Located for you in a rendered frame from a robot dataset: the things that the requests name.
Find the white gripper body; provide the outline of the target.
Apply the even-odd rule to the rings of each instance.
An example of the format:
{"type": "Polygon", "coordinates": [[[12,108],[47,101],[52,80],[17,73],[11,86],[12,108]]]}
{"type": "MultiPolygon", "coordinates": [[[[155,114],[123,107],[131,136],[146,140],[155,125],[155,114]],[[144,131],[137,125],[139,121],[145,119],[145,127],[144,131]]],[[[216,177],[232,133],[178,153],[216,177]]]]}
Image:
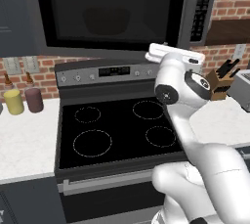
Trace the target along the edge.
{"type": "Polygon", "coordinates": [[[201,68],[205,61],[204,54],[156,43],[149,45],[146,59],[154,63],[160,63],[162,58],[169,53],[181,54],[182,62],[187,68],[201,68]]]}

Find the black and grey microwave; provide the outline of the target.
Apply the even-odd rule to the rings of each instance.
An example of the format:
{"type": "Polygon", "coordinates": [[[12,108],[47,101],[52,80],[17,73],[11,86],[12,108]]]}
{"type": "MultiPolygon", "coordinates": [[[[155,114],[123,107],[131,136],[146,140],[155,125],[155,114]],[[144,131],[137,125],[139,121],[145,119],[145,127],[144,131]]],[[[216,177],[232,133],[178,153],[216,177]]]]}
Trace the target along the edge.
{"type": "MultiPolygon", "coordinates": [[[[181,49],[202,45],[206,40],[214,0],[184,0],[178,35],[163,44],[181,49]]],[[[50,47],[45,56],[93,57],[108,59],[141,59],[148,51],[50,47]]]]}

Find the dark bowl inside microwave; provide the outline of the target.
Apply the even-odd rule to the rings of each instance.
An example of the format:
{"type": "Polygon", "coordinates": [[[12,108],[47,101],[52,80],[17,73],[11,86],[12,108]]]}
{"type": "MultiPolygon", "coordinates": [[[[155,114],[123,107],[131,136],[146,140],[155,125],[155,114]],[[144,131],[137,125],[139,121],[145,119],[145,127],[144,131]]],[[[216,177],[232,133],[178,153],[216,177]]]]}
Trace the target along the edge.
{"type": "Polygon", "coordinates": [[[94,7],[86,9],[82,16],[91,33],[118,35],[126,31],[131,13],[124,8],[94,7]]]}

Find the black glass microwave door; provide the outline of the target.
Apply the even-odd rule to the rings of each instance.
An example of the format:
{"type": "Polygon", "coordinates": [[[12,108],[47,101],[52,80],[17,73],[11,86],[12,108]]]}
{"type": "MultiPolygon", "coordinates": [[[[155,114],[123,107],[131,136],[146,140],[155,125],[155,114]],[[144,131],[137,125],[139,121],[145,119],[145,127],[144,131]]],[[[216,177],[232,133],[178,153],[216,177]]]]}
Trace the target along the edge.
{"type": "Polygon", "coordinates": [[[38,0],[50,47],[145,51],[178,35],[184,0],[38,0]],[[131,13],[125,32],[96,35],[83,12],[94,7],[124,8],[131,13]]]}

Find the black oven door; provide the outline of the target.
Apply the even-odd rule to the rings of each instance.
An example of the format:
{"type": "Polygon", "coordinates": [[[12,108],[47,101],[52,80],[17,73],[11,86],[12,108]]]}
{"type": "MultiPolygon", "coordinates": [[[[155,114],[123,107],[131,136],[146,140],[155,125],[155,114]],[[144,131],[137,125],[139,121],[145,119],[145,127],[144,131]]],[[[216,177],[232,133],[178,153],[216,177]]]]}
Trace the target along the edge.
{"type": "Polygon", "coordinates": [[[151,181],[60,197],[67,224],[149,224],[164,202],[151,181]]]}

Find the wooden knife block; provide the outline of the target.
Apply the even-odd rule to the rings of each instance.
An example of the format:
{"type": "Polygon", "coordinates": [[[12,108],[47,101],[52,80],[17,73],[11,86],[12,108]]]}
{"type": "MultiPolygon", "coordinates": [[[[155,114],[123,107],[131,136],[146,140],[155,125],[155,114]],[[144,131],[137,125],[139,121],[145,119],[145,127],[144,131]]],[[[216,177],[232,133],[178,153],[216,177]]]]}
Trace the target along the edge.
{"type": "Polygon", "coordinates": [[[227,91],[230,89],[234,76],[239,72],[237,68],[234,72],[231,70],[239,63],[239,59],[234,62],[226,60],[218,69],[211,70],[206,79],[211,87],[211,101],[224,100],[227,96],[227,91]]]}

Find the silver toaster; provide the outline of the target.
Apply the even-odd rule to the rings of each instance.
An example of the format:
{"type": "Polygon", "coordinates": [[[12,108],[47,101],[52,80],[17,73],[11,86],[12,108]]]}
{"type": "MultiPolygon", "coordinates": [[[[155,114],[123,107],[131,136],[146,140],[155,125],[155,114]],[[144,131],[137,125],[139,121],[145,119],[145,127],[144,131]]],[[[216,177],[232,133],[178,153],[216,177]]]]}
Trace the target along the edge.
{"type": "Polygon", "coordinates": [[[250,112],[250,69],[240,70],[235,75],[228,95],[234,98],[246,112],[250,112]]]}

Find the black and steel stove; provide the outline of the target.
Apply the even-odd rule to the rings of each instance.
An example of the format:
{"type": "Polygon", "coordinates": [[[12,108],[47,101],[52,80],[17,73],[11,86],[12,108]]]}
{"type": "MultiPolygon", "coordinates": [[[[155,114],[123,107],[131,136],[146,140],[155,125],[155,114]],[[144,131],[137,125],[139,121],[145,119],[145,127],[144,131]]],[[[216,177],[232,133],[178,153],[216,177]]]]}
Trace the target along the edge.
{"type": "Polygon", "coordinates": [[[136,61],[56,65],[58,185],[64,179],[72,182],[152,170],[158,164],[185,160],[172,123],[153,93],[157,72],[156,64],[136,61]],[[152,74],[146,75],[149,69],[152,74]]]}

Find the dark grey drawer front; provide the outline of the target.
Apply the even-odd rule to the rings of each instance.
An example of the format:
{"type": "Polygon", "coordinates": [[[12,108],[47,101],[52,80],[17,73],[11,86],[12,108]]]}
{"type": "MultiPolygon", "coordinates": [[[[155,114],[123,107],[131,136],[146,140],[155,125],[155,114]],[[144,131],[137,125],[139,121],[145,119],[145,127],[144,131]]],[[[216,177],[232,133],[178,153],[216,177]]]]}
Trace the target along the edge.
{"type": "Polygon", "coordinates": [[[250,171],[250,146],[238,147],[236,150],[240,153],[250,171]]]}

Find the maroon condiment bottle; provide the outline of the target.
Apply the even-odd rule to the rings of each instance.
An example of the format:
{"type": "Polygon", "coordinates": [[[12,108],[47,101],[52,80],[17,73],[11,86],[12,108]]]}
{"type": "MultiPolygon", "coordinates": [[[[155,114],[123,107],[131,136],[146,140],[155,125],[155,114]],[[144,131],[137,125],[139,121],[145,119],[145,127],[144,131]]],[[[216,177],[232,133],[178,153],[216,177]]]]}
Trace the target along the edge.
{"type": "Polygon", "coordinates": [[[42,94],[38,87],[34,85],[30,73],[26,74],[26,87],[24,89],[24,96],[28,105],[28,109],[33,113],[42,112],[44,104],[42,94]]]}

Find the yellow condiment bottle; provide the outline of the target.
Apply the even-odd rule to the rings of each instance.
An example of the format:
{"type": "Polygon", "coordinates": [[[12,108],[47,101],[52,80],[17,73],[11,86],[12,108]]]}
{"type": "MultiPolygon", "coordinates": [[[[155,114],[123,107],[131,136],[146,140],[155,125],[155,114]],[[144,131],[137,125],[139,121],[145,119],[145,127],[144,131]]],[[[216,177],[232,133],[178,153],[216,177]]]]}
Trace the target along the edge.
{"type": "Polygon", "coordinates": [[[8,111],[12,115],[18,115],[23,113],[24,106],[21,98],[21,92],[18,88],[16,88],[9,78],[7,73],[5,76],[5,92],[4,99],[8,108],[8,111]]]}

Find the dark grey base cupboard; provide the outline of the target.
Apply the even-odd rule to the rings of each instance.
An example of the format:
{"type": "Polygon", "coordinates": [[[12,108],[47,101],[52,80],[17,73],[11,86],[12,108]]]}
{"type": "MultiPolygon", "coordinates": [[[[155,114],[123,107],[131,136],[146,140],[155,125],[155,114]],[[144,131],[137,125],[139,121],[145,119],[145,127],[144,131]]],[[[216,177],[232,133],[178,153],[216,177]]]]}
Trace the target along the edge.
{"type": "Polygon", "coordinates": [[[66,224],[56,178],[0,184],[0,224],[66,224]]]}

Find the dark wooden wall shelf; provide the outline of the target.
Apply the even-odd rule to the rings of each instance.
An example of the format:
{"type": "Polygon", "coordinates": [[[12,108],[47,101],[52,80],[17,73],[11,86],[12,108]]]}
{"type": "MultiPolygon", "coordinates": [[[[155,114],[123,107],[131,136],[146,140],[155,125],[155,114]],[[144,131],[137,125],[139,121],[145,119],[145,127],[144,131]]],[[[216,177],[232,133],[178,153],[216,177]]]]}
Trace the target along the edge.
{"type": "Polygon", "coordinates": [[[214,0],[205,44],[250,43],[250,0],[214,0]]]}

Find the dark grey wall cupboard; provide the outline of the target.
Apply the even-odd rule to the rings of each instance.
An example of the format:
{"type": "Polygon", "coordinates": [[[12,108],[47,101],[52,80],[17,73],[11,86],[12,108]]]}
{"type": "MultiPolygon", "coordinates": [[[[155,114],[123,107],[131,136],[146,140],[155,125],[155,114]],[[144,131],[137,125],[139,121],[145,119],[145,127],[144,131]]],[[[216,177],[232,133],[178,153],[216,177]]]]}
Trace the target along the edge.
{"type": "Polygon", "coordinates": [[[0,57],[45,54],[38,0],[0,0],[0,57]]]}

